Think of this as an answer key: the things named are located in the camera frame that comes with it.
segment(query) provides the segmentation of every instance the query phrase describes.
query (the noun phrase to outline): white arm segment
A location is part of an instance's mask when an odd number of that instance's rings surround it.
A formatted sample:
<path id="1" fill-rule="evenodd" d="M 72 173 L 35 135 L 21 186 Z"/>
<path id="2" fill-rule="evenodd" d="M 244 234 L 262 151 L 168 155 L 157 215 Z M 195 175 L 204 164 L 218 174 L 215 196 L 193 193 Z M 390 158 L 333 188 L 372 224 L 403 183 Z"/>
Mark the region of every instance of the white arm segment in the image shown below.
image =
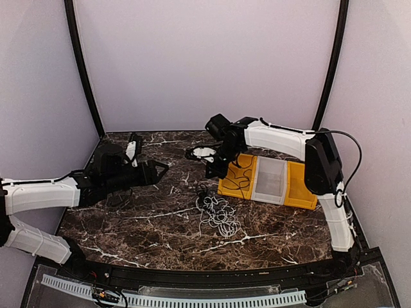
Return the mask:
<path id="1" fill-rule="evenodd" d="M 4 182 L 19 181 L 5 179 Z M 11 184 L 3 189 L 7 190 L 7 215 L 49 207 L 76 207 L 80 201 L 80 190 L 77 188 L 77 182 L 71 177 L 55 183 Z"/>
<path id="2" fill-rule="evenodd" d="M 343 188 L 344 185 L 340 183 L 337 189 Z M 334 194 L 317 196 L 326 216 L 333 250 L 347 252 L 354 245 L 353 234 L 344 207 L 338 208 L 335 205 L 334 197 Z"/>
<path id="3" fill-rule="evenodd" d="M 271 128 L 261 121 L 254 121 L 249 124 L 244 134 L 247 146 L 280 151 L 304 161 L 306 141 L 314 137 L 314 135 L 306 135 L 305 132 L 310 131 L 293 132 Z M 344 188 L 344 184 L 340 183 L 338 188 Z M 337 208 L 334 202 L 334 194 L 317 197 L 324 209 L 333 249 L 338 252 L 347 252 L 354 245 L 354 239 L 344 207 Z"/>
<path id="4" fill-rule="evenodd" d="M 302 161 L 306 156 L 306 141 L 314 137 L 314 135 L 305 135 L 304 131 L 300 133 L 271 128 L 261 121 L 250 123 L 249 127 L 245 129 L 244 135 L 247 146 L 279 151 L 295 156 Z"/>
<path id="5" fill-rule="evenodd" d="M 14 216 L 10 216 L 10 221 L 15 230 L 8 236 L 5 246 L 29 252 L 32 256 L 40 255 L 59 264 L 66 263 L 71 251 L 62 237 L 49 235 L 38 228 L 26 225 Z"/>
<path id="6" fill-rule="evenodd" d="M 136 141 L 132 141 L 127 144 L 126 155 L 130 160 L 134 158 L 134 154 L 136 153 L 136 144 Z M 131 166 L 137 167 L 137 159 L 131 161 Z"/>

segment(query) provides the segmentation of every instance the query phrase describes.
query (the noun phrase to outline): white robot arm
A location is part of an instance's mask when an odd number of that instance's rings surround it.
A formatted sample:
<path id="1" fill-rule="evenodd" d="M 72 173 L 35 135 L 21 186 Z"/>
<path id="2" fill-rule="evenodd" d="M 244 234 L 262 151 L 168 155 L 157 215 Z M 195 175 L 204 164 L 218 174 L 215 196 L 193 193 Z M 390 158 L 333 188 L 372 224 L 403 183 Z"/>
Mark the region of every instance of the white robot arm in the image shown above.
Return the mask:
<path id="1" fill-rule="evenodd" d="M 186 152 L 190 159 L 205 159 L 205 176 L 225 178 L 228 165 L 235 162 L 248 147 L 280 151 L 305 161 L 306 187 L 317 195 L 324 209 L 336 252 L 348 252 L 354 245 L 352 213 L 344 206 L 346 197 L 341 160 L 331 136 L 323 130 L 296 130 L 266 123 L 263 119 L 245 117 L 235 123 L 218 114 L 205 126 L 217 140 L 218 149 L 197 147 Z"/>
<path id="2" fill-rule="evenodd" d="M 50 207 L 90 206 L 104 200 L 109 193 L 156 184 L 168 166 L 154 160 L 137 163 L 141 143 L 142 138 L 133 133 L 125 153 L 115 144 L 100 146 L 86 170 L 72 171 L 62 178 L 0 179 L 0 247 L 18 248 L 59 264 L 65 264 L 73 257 L 84 258 L 73 240 L 47 234 L 13 215 Z"/>

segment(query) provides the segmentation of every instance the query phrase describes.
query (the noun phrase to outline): black curved pole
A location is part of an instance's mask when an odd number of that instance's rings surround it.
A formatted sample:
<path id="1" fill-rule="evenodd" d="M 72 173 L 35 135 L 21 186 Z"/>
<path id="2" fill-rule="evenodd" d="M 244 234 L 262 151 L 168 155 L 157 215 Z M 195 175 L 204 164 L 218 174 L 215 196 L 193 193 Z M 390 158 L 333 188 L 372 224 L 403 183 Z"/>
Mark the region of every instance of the black curved pole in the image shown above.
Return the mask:
<path id="1" fill-rule="evenodd" d="M 67 23 L 70 31 L 71 44 L 73 45 L 74 57 L 76 58 L 78 74 L 80 75 L 80 79 L 82 81 L 85 98 L 90 109 L 94 126 L 96 127 L 98 135 L 102 138 L 105 135 L 105 132 L 100 115 L 98 114 L 96 101 L 92 95 L 89 75 L 87 74 L 87 69 L 85 68 L 82 46 L 78 35 L 76 15 L 74 13 L 73 0 L 64 0 L 64 5 L 66 7 Z"/>
<path id="2" fill-rule="evenodd" d="M 335 30 L 333 50 L 331 52 L 331 58 L 329 60 L 328 71 L 326 76 L 326 82 L 322 89 L 319 107 L 313 123 L 312 130 L 319 130 L 321 127 L 322 118 L 326 112 L 326 107 L 329 99 L 329 94 L 333 86 L 335 71 L 337 70 L 338 58 L 340 57 L 342 38 L 344 37 L 345 22 L 347 20 L 349 0 L 341 0 L 340 11 L 338 13 L 337 28 Z"/>

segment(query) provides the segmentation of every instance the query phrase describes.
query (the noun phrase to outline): white cable tray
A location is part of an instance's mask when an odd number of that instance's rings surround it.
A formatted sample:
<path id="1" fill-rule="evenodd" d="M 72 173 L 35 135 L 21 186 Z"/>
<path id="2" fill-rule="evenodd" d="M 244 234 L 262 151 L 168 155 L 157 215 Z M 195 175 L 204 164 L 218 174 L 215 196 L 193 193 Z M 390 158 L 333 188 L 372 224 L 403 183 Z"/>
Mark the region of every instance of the white cable tray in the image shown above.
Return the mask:
<path id="1" fill-rule="evenodd" d="M 59 290 L 61 292 L 93 300 L 91 297 L 91 284 L 71 282 L 62 278 L 50 275 L 43 275 L 41 284 Z M 148 308 L 273 308 L 286 307 L 306 303 L 305 291 L 295 291 L 277 295 L 267 295 L 246 298 L 228 299 L 184 299 L 184 298 L 163 298 L 145 295 L 136 295 L 123 292 L 128 301 L 128 306 L 148 307 Z M 117 307 L 124 307 L 124 299 L 121 298 Z"/>

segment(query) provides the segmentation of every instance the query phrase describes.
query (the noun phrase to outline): yellow tray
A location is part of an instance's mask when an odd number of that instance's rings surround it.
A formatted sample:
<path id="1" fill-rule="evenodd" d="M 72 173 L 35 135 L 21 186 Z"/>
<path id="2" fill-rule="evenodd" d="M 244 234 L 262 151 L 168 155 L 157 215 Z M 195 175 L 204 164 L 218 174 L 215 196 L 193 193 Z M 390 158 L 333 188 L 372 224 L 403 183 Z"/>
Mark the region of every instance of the yellow tray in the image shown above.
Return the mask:
<path id="1" fill-rule="evenodd" d="M 287 162 L 287 192 L 284 205 L 314 210 L 317 196 L 312 194 L 304 183 L 304 164 Z"/>
<path id="2" fill-rule="evenodd" d="M 257 156 L 240 154 L 237 161 L 241 168 L 236 167 L 233 163 L 229 164 L 227 176 L 218 184 L 218 193 L 250 200 L 254 186 Z"/>

